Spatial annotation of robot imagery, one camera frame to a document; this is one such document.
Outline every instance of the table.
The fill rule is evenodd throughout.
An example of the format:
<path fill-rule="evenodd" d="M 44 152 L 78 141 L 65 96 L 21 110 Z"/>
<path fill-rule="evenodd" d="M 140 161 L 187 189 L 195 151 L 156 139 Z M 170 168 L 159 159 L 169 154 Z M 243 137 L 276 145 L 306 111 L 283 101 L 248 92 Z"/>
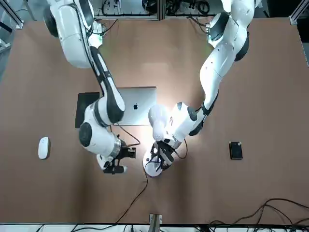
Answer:
<path fill-rule="evenodd" d="M 297 28 L 287 18 L 255 19 L 249 31 L 248 54 L 222 81 L 201 133 L 187 138 L 188 157 L 149 178 L 122 223 L 148 223 L 149 213 L 162 214 L 164 223 L 231 223 L 271 197 L 309 205 L 309 70 Z M 158 103 L 169 109 L 180 101 L 199 107 L 205 44 L 189 20 L 119 21 L 101 52 L 118 87 L 156 86 Z M 16 32 L 0 85 L 0 222 L 112 223 L 144 187 L 150 126 L 126 127 L 141 145 L 136 159 L 122 161 L 123 175 L 103 174 L 80 146 L 77 96 L 92 91 L 99 91 L 92 71 L 68 64 L 44 23 Z M 51 154 L 40 160 L 44 136 Z M 229 141 L 242 142 L 243 160 L 230 160 Z M 308 217 L 288 203 L 273 205 L 294 221 Z M 283 222 L 268 209 L 262 223 Z"/>

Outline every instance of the cable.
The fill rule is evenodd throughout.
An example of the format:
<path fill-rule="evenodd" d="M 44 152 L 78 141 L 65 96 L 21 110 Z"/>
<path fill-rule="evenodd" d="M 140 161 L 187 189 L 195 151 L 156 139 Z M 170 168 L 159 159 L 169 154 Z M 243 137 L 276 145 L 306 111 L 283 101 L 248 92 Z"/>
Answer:
<path fill-rule="evenodd" d="M 27 9 L 19 9 L 19 10 L 16 11 L 16 13 L 19 12 L 19 11 L 27 11 L 28 12 Z M 14 26 L 12 25 L 11 17 L 10 17 L 10 24 L 11 24 L 12 29 L 14 29 Z"/>
<path fill-rule="evenodd" d="M 131 133 L 129 133 L 128 131 L 126 131 L 122 126 L 119 125 L 119 123 L 117 123 L 117 125 L 128 135 L 130 135 L 133 139 L 135 139 L 138 143 L 137 144 L 129 144 L 127 145 L 127 147 L 131 147 L 131 146 L 138 146 L 140 145 L 140 141 L 138 140 L 138 138 L 136 138 L 134 135 L 132 135 Z"/>
<path fill-rule="evenodd" d="M 74 226 L 74 228 L 71 230 L 71 232 L 74 231 L 74 230 L 76 229 L 76 227 L 78 227 L 78 224 L 76 224 L 76 225 Z"/>
<path fill-rule="evenodd" d="M 303 222 L 303 221 L 309 220 L 309 218 L 304 218 L 304 219 L 298 221 L 297 223 L 294 223 L 294 224 L 293 224 L 292 221 L 291 221 L 282 211 L 280 211 L 279 209 L 277 209 L 277 208 L 275 208 L 275 207 L 273 207 L 273 206 L 267 204 L 268 202 L 271 202 L 271 201 L 285 201 L 285 202 L 293 203 L 293 204 L 295 204 L 295 205 L 297 205 L 297 206 L 299 206 L 299 207 L 302 207 L 302 208 L 305 208 L 305 209 L 309 209 L 308 206 L 305 206 L 305 205 L 303 205 L 303 204 L 300 204 L 300 203 L 297 203 L 297 202 L 294 202 L 294 201 L 292 201 L 292 200 L 288 200 L 288 199 L 285 199 L 285 198 L 270 198 L 270 199 L 268 199 L 263 205 L 261 205 L 253 214 L 248 215 L 248 216 L 245 216 L 245 217 L 241 217 L 241 218 L 237 219 L 237 220 L 236 220 L 234 223 L 232 223 L 232 224 L 225 224 L 224 222 L 221 222 L 221 221 L 218 221 L 218 220 L 212 221 L 212 222 L 210 222 L 210 224 L 212 224 L 212 223 L 218 221 L 218 222 L 220 222 L 220 223 L 223 224 L 222 226 L 220 225 L 220 227 L 230 227 L 230 226 L 233 226 L 233 225 L 237 224 L 237 223 L 240 222 L 241 220 L 254 217 L 254 216 L 261 210 L 261 215 L 260 215 L 260 217 L 259 217 L 259 219 L 258 219 L 258 221 L 257 221 L 257 223 L 256 223 L 256 225 L 258 225 L 259 222 L 260 222 L 260 220 L 261 220 L 261 218 L 262 218 L 262 215 L 263 215 L 263 212 L 264 212 L 264 208 L 265 208 L 265 207 L 270 207 L 270 208 L 276 210 L 277 212 L 281 213 L 282 215 L 284 215 L 284 216 L 291 222 L 292 225 L 297 225 L 297 224 L 299 224 L 299 223 L 301 223 L 301 222 Z"/>
<path fill-rule="evenodd" d="M 42 224 L 35 232 L 39 232 L 45 224 Z"/>
<path fill-rule="evenodd" d="M 205 5 L 206 7 L 207 7 L 207 10 L 203 10 L 202 9 L 202 6 L 201 5 Z M 205 16 L 208 16 L 208 13 L 209 13 L 209 11 L 210 11 L 210 6 L 209 6 L 209 3 L 206 1 L 206 0 L 202 0 L 202 1 L 198 1 L 197 2 L 197 9 L 198 9 L 198 11 L 200 11 L 203 15 L 205 15 Z"/>
<path fill-rule="evenodd" d="M 304 222 L 304 221 L 309 221 L 309 217 L 299 220 L 298 222 L 294 223 L 294 225 L 298 225 L 299 223 Z"/>
<path fill-rule="evenodd" d="M 108 229 L 108 228 L 113 227 L 113 226 L 116 226 L 116 225 L 114 224 L 114 225 L 110 225 L 110 226 L 107 226 L 107 227 L 104 227 L 104 228 L 96 228 L 96 227 L 83 227 L 83 228 L 79 228 L 79 229 L 74 230 L 74 231 L 71 231 L 71 232 L 77 232 L 77 231 L 81 231 L 81 230 L 95 230 L 95 231 L 103 231 L 103 230 Z"/>
<path fill-rule="evenodd" d="M 198 21 L 198 18 L 197 18 L 197 22 L 198 22 L 198 26 L 199 28 L 201 29 L 201 31 L 205 34 L 207 34 L 207 32 L 205 30 L 203 30 L 202 26 L 200 25 L 200 22 Z"/>
<path fill-rule="evenodd" d="M 186 152 L 185 152 L 185 156 L 184 156 L 184 157 L 179 156 L 178 152 L 177 152 L 176 150 L 174 150 L 175 154 L 176 154 L 180 159 L 182 159 L 182 160 L 184 160 L 184 159 L 187 157 L 187 155 L 188 155 L 188 144 L 187 144 L 187 141 L 186 141 L 185 139 L 184 139 L 184 143 L 185 143 L 185 147 L 186 147 Z"/>
<path fill-rule="evenodd" d="M 275 210 L 275 211 L 277 211 L 277 212 L 279 212 L 279 213 L 281 213 L 283 216 L 285 216 L 285 217 L 290 221 L 291 225 L 293 225 L 292 221 L 290 220 L 290 218 L 289 218 L 288 216 L 286 216 L 282 211 L 280 211 L 280 210 L 277 209 L 276 207 L 273 207 L 272 205 L 269 205 L 269 204 L 265 204 L 265 205 L 264 205 L 264 208 L 263 208 L 263 210 L 262 210 L 262 213 L 261 213 L 261 215 L 260 215 L 260 218 L 258 219 L 258 221 L 257 221 L 256 224 L 259 224 L 259 223 L 260 223 L 260 221 L 261 221 L 261 219 L 262 219 L 263 211 L 264 211 L 264 209 L 265 209 L 266 206 L 269 207 L 269 208 L 272 208 L 273 210 Z"/>
<path fill-rule="evenodd" d="M 143 168 L 144 170 L 144 174 L 145 174 L 145 177 L 146 177 L 146 184 L 144 186 L 144 188 L 139 192 L 139 194 L 133 199 L 133 201 L 131 202 L 130 206 L 128 207 L 128 209 L 126 209 L 126 211 L 121 215 L 121 217 L 113 224 L 113 225 L 110 225 L 108 227 L 105 227 L 105 228 L 95 228 L 95 227 L 85 227 L 85 228 L 80 228 L 80 229 L 77 229 L 77 230 L 73 230 L 72 232 L 77 232 L 77 231 L 81 231 L 81 230 L 86 230 L 86 229 L 93 229 L 93 230 L 97 230 L 97 231 L 102 231 L 102 230 L 105 230 L 105 229 L 108 229 L 110 227 L 113 227 L 113 226 L 116 226 L 117 223 L 127 214 L 127 212 L 130 210 L 131 206 L 134 204 L 134 202 L 141 196 L 141 194 L 146 190 L 147 186 L 148 186 L 148 177 L 147 177 L 147 174 L 146 174 L 146 167 L 149 163 L 156 163 L 155 161 L 152 161 L 152 159 L 146 163 L 145 165 L 145 168 Z"/>
<path fill-rule="evenodd" d="M 200 23 L 198 20 L 196 20 L 196 19 L 193 18 L 192 16 L 189 16 L 189 17 L 187 17 L 187 18 L 193 20 L 196 24 L 198 24 L 198 25 L 200 25 L 200 26 L 203 26 L 203 27 L 205 26 L 205 24 Z"/>
<path fill-rule="evenodd" d="M 113 24 L 112 24 L 109 28 L 107 28 L 107 30 L 105 30 L 105 31 L 103 31 L 103 32 L 101 32 L 101 33 L 92 32 L 92 31 L 90 31 L 85 25 L 84 25 L 84 27 L 85 27 L 86 30 L 87 30 L 88 32 L 90 32 L 91 34 L 94 34 L 94 35 L 104 35 L 106 32 L 108 32 L 108 31 L 114 26 L 114 24 L 115 24 L 117 21 L 118 21 L 118 19 L 116 19 L 116 20 L 113 22 Z"/>

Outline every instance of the silver laptop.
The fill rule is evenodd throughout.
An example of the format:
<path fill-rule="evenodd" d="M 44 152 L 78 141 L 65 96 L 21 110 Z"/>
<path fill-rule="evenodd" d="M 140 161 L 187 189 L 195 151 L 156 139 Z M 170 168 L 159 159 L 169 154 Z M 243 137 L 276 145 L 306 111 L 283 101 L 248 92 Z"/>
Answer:
<path fill-rule="evenodd" d="M 119 125 L 149 125 L 148 111 L 156 105 L 156 87 L 118 88 L 126 110 Z"/>

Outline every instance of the white robotic arm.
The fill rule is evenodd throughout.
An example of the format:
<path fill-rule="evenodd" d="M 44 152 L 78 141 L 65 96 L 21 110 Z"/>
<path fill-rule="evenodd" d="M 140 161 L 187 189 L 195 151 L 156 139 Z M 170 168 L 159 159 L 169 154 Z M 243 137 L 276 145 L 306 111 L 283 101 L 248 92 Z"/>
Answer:
<path fill-rule="evenodd" d="M 169 119 L 161 131 L 159 139 L 144 155 L 143 165 L 148 175 L 157 176 L 167 169 L 174 161 L 172 153 L 184 141 L 187 135 L 193 136 L 199 133 L 206 117 L 211 113 L 219 94 L 219 84 L 231 68 L 234 61 L 241 60 L 249 49 L 249 33 L 247 27 L 253 19 L 255 7 L 261 0 L 222 0 L 224 10 L 217 14 L 210 24 L 209 43 L 214 47 L 212 53 L 205 60 L 200 70 L 200 81 L 205 92 L 205 100 L 200 109 L 194 110 L 183 102 L 177 103 Z M 156 111 L 166 111 L 163 106 L 157 110 L 151 109 L 149 119 L 152 122 Z M 159 125 L 151 123 L 153 130 Z"/>
<path fill-rule="evenodd" d="M 104 173 L 124 173 L 122 158 L 134 158 L 136 149 L 107 130 L 119 122 L 125 103 L 98 49 L 89 44 L 94 23 L 93 8 L 89 0 L 49 0 L 44 11 L 44 21 L 52 35 L 58 37 L 69 63 L 78 68 L 92 68 L 103 96 L 89 105 L 79 130 L 82 146 L 97 155 Z"/>

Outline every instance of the white mouse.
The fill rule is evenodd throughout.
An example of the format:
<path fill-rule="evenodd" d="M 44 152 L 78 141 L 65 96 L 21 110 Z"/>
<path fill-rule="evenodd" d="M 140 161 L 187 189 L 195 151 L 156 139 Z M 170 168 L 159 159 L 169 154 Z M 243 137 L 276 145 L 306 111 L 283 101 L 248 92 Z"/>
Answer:
<path fill-rule="evenodd" d="M 40 139 L 38 153 L 39 153 L 40 159 L 44 160 L 48 158 L 48 155 L 49 155 L 49 138 L 48 137 L 44 137 Z"/>

